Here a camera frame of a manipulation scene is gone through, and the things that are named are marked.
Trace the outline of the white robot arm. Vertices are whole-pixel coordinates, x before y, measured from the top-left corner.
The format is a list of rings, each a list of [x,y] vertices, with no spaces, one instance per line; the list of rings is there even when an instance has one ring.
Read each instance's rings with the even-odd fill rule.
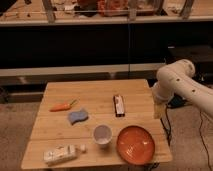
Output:
[[[157,82],[152,86],[154,102],[167,103],[177,94],[213,119],[213,89],[194,81],[194,75],[195,66],[187,59],[159,68],[156,73]]]

